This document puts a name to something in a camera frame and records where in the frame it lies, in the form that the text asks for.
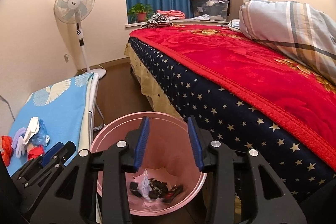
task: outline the red blanket edge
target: red blanket edge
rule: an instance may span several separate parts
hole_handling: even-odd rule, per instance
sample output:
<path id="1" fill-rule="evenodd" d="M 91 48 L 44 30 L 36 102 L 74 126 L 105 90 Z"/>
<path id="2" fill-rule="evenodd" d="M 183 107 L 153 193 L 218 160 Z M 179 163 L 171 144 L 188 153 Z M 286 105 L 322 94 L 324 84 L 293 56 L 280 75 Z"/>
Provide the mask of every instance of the red blanket edge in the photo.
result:
<path id="1" fill-rule="evenodd" d="M 240 99 L 264 113 L 267 117 L 276 122 L 287 132 L 291 133 L 292 136 L 298 139 L 315 155 L 317 155 L 327 165 L 329 165 L 333 170 L 336 171 L 336 150 L 314 130 L 312 130 L 310 127 L 308 127 L 306 124 L 304 124 L 293 115 L 289 114 L 269 100 L 266 100 L 258 94 L 238 85 L 233 80 L 230 80 L 223 75 L 219 75 L 213 70 L 204 67 L 203 65 L 183 56 L 178 52 L 175 52 L 161 44 L 152 42 L 145 37 L 133 34 L 133 32 L 130 33 L 130 37 L 140 39 L 148 45 L 165 53 L 166 55 L 173 58 L 177 62 L 197 73 L 198 75 L 203 76 L 204 78 L 234 93 Z"/>

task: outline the potted plant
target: potted plant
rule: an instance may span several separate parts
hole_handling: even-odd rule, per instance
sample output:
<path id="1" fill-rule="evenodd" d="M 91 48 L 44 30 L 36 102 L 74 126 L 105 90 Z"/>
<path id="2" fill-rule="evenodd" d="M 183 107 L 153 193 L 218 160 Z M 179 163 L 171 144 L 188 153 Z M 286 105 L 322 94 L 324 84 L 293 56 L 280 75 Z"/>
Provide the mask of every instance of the potted plant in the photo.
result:
<path id="1" fill-rule="evenodd" d="M 138 22 L 146 20 L 146 16 L 153 12 L 153 8 L 150 4 L 137 3 L 132 6 L 128 11 L 128 15 L 132 15 L 131 21 L 135 18 Z"/>

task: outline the fan motor hub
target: fan motor hub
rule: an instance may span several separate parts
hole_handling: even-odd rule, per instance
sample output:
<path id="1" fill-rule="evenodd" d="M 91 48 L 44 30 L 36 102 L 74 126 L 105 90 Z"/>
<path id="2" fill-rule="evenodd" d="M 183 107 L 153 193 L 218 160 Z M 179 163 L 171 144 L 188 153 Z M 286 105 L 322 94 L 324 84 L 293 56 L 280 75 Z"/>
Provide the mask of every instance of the fan motor hub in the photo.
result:
<path id="1" fill-rule="evenodd" d="M 76 9 L 81 3 L 81 0 L 68 0 L 69 9 Z"/>

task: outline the fan blade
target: fan blade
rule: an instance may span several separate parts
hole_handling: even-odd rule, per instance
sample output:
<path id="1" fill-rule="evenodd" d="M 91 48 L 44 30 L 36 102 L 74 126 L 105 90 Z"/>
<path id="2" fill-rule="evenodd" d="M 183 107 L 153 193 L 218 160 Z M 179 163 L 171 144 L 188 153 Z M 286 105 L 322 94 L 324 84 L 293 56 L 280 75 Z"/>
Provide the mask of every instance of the fan blade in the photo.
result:
<path id="1" fill-rule="evenodd" d="M 70 10 L 63 18 L 65 20 L 70 20 L 70 18 L 72 18 L 74 14 L 75 14 L 75 11 L 74 10 Z"/>
<path id="2" fill-rule="evenodd" d="M 57 1 L 57 6 L 58 7 L 61 7 L 61 8 L 68 8 L 68 3 L 67 2 L 65 2 L 65 1 L 63 1 L 63 0 L 58 0 Z"/>
<path id="3" fill-rule="evenodd" d="M 81 4 L 78 6 L 78 9 L 81 12 L 81 17 L 87 14 L 87 8 L 86 6 L 81 2 Z"/>

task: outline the electric fan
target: electric fan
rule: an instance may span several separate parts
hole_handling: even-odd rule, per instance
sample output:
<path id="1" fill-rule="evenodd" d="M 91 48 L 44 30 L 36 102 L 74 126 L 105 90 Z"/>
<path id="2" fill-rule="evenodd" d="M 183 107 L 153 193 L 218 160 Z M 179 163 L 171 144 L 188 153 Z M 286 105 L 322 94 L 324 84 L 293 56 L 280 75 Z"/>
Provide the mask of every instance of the electric fan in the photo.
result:
<path id="1" fill-rule="evenodd" d="M 82 49 L 83 59 L 88 72 L 97 72 L 99 79 L 106 74 L 105 69 L 92 69 L 87 63 L 86 52 L 84 48 L 84 36 L 81 27 L 81 21 L 86 18 L 92 11 L 95 0 L 56 0 L 54 5 L 55 15 L 61 22 L 67 24 L 76 24 L 76 33 L 79 40 L 79 45 Z"/>

